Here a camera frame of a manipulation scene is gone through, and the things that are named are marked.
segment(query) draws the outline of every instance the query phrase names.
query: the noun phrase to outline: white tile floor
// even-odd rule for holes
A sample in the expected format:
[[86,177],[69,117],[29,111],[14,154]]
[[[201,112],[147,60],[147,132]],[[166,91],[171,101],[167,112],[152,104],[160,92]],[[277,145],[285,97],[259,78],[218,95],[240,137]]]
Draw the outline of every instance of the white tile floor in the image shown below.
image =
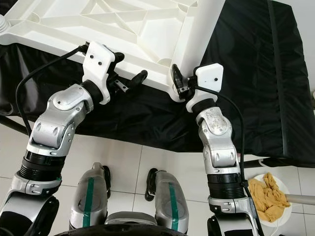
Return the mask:
[[[13,174],[20,168],[27,137],[0,125],[0,202],[10,186]],[[246,160],[257,157],[248,155]],[[77,135],[63,168],[63,185],[55,196],[60,201],[58,216],[50,235],[66,231],[70,206],[80,176],[94,162],[109,166],[112,174],[112,195],[109,214],[117,211],[141,211],[154,215],[154,202],[144,199],[147,173],[150,168],[172,173],[182,186],[189,208],[188,235],[207,235],[207,219],[212,213],[207,204],[208,187],[201,153],[174,153],[152,147],[103,138]],[[315,196],[315,172],[296,167],[246,169],[246,176],[271,172],[279,177],[292,194]],[[272,228],[263,227],[269,236]],[[275,235],[315,236],[315,207],[293,205],[289,221]]]

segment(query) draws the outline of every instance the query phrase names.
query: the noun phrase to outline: green stripe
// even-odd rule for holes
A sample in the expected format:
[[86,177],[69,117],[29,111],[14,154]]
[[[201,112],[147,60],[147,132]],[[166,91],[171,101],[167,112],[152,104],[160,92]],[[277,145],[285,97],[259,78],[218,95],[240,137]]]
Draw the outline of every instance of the green stripe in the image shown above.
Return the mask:
[[90,226],[92,201],[93,201],[93,188],[94,188],[94,178],[89,178],[87,196],[85,199],[84,213],[83,213],[83,227]]
[[175,195],[174,185],[172,183],[169,184],[169,194],[171,197],[171,207],[172,207],[172,229],[178,230],[178,209],[177,209],[177,201]]

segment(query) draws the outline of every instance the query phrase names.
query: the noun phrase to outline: black wheel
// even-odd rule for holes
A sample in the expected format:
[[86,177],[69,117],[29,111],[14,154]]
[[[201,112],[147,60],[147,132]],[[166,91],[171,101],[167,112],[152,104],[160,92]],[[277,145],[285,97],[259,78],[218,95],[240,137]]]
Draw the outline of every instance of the black wheel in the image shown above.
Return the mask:
[[95,225],[58,234],[58,236],[186,236],[162,226],[143,224]]
[[110,193],[110,170],[108,168],[108,166],[103,166],[104,168],[104,179],[105,179],[105,182],[106,182],[106,189],[107,189],[107,198],[110,197],[111,193]]
[[154,195],[151,195],[150,193],[155,194],[156,192],[156,176],[157,176],[157,169],[152,168],[149,170],[148,177],[147,177],[147,189],[146,193],[144,195],[144,198],[150,202],[154,199]]
[[150,195],[148,190],[146,190],[146,193],[144,195],[145,200],[147,200],[148,202],[151,202],[154,199],[153,195]]
[[108,190],[107,190],[107,199],[110,198],[110,194],[111,194],[111,193],[110,193],[110,189],[108,189]]

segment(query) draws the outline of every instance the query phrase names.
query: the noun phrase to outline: black tablecloth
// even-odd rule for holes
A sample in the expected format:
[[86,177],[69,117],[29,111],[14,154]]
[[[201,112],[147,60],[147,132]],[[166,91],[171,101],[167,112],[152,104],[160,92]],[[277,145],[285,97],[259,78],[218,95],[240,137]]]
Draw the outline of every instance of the black tablecloth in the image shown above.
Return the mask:
[[[5,14],[14,0],[1,0]],[[18,115],[15,89],[40,65],[56,56],[24,45],[0,46],[0,115]],[[302,40],[289,5],[269,0],[227,0],[202,64],[224,66],[221,93],[240,108],[246,126],[247,154],[270,156],[283,164],[315,166],[315,119]],[[82,81],[82,65],[64,60],[26,84],[28,117],[35,120],[48,98]],[[240,149],[238,117],[224,101]],[[77,133],[163,148],[201,151],[198,127],[184,103],[142,86],[133,97],[117,96],[96,106]]]

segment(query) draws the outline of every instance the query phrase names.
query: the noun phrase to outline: crumpled yellow towel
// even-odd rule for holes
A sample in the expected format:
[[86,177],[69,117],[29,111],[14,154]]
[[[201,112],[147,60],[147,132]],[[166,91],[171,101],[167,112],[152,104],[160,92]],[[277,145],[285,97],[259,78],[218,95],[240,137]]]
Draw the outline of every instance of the crumpled yellow towel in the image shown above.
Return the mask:
[[250,179],[249,188],[259,218],[262,220],[274,222],[282,216],[284,208],[290,206],[271,173],[265,174],[264,183],[254,178]]

